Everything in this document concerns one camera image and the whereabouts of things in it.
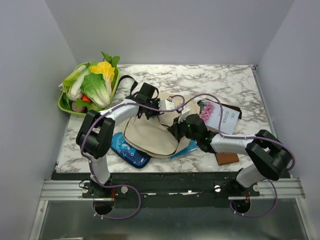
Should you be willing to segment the beige canvas student bag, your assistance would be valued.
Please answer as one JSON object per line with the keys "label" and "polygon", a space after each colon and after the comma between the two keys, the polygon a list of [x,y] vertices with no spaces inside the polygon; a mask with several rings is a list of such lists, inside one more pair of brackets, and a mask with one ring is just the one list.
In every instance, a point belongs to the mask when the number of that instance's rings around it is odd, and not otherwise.
{"label": "beige canvas student bag", "polygon": [[[142,84],[138,92],[132,93],[137,85],[138,82],[134,80],[130,95],[127,98],[144,98],[144,101],[138,102],[140,104],[147,102],[147,97],[149,97],[148,99],[150,100],[164,100],[171,97],[169,93],[159,92],[156,87],[146,82]],[[195,100],[191,100],[187,106],[190,108],[189,115],[200,113],[200,107]],[[131,117],[121,123],[120,128],[125,141],[135,149],[153,158],[166,159],[185,149],[191,141],[186,137],[177,141],[174,136],[167,131],[167,128],[173,125],[174,119],[179,116],[179,112],[173,111],[147,119],[144,115],[140,118],[140,113],[138,113],[138,116]]]}

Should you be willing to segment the white flower cover book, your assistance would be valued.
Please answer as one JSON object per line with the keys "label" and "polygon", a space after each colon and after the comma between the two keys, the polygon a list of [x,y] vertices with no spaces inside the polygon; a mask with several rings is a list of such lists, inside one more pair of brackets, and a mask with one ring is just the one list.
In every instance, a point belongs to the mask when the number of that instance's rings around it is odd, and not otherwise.
{"label": "white flower cover book", "polygon": [[221,108],[217,102],[209,99],[199,100],[197,104],[200,107],[200,118],[210,129],[218,130],[222,116],[220,131],[224,134],[232,135],[237,121],[242,118],[242,111],[237,106],[222,104]]}

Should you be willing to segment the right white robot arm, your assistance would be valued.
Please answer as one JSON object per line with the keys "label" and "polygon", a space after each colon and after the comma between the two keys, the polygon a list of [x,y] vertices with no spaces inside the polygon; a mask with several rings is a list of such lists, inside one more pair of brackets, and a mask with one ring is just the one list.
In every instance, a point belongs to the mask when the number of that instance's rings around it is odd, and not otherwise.
{"label": "right white robot arm", "polygon": [[198,114],[191,114],[180,121],[175,118],[168,131],[176,140],[187,138],[195,141],[206,153],[232,153],[248,156],[252,164],[241,169],[230,183],[230,191],[241,196],[253,184],[263,181],[277,181],[294,163],[293,153],[267,130],[255,135],[228,135],[208,130]]}

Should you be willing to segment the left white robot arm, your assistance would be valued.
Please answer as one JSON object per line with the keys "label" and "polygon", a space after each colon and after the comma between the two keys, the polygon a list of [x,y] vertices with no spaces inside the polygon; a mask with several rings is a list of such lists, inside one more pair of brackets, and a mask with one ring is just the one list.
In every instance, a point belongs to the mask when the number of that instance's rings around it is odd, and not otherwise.
{"label": "left white robot arm", "polygon": [[112,143],[114,129],[124,121],[145,114],[153,117],[160,113],[159,90],[143,83],[140,90],[127,96],[121,103],[112,108],[97,112],[90,110],[86,114],[76,137],[80,153],[87,158],[90,178],[96,182],[93,191],[101,198],[111,191],[108,180],[111,173],[108,169],[106,154]]}

